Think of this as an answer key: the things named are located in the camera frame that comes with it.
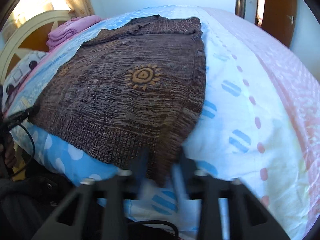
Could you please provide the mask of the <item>yellow patterned curtain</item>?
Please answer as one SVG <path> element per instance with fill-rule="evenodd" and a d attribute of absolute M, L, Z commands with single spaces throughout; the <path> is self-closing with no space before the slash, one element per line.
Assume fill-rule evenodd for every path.
<path fill-rule="evenodd" d="M 71 10 L 81 17 L 94 14 L 90 0 L 20 0 L 6 24 L 19 27 L 34 16 L 51 10 Z"/>

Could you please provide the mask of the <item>cartoon print pillow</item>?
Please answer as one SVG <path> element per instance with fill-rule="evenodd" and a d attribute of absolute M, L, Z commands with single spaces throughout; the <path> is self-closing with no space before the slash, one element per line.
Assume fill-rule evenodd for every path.
<path fill-rule="evenodd" d="M 48 55 L 45 51 L 32 51 L 23 57 L 4 81 L 2 107 L 8 104 L 13 92 L 22 84 L 31 71 Z"/>

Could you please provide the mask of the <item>brown knitted sweater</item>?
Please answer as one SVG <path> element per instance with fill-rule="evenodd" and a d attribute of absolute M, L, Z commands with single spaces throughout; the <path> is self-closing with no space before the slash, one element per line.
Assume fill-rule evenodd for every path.
<path fill-rule="evenodd" d="M 146 175 L 164 186 L 203 109 L 201 36 L 197 17 L 153 15 L 101 30 L 59 67 L 30 122 L 121 169 L 146 147 Z"/>

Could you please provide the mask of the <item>cream wooden headboard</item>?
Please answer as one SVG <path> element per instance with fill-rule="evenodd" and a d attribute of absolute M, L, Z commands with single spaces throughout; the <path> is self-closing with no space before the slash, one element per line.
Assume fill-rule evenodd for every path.
<path fill-rule="evenodd" d="M 1 50 L 1 83 L 31 51 L 48 52 L 48 34 L 70 19 L 67 10 L 51 10 L 34 16 L 15 30 Z"/>

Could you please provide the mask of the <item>brown wooden door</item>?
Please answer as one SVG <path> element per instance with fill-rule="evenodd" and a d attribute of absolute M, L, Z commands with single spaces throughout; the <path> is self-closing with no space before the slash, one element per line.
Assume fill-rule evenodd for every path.
<path fill-rule="evenodd" d="M 289 47 L 292 41 L 297 14 L 297 0 L 265 0 L 261 28 Z M 291 25 L 287 15 L 294 16 Z"/>

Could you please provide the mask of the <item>blue pink polka-dot bedspread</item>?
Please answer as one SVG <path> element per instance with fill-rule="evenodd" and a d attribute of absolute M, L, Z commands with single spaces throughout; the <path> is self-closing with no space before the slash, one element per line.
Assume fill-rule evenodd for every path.
<path fill-rule="evenodd" d="M 319 217 L 319 83 L 287 47 L 230 12 L 167 5 L 103 20 L 50 53 L 8 112 L 30 107 L 61 64 L 101 29 L 151 15 L 201 21 L 206 99 L 185 142 L 188 156 L 217 178 L 241 178 L 291 239 L 303 239 Z"/>

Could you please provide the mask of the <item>folded pink blanket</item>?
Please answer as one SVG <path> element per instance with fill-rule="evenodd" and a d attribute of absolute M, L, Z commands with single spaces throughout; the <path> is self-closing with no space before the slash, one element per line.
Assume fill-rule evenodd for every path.
<path fill-rule="evenodd" d="M 55 47 L 65 42 L 67 39 L 100 21 L 101 18 L 97 15 L 86 16 L 83 18 L 77 17 L 68 20 L 48 34 L 48 41 L 46 45 L 49 50 L 52 51 Z"/>

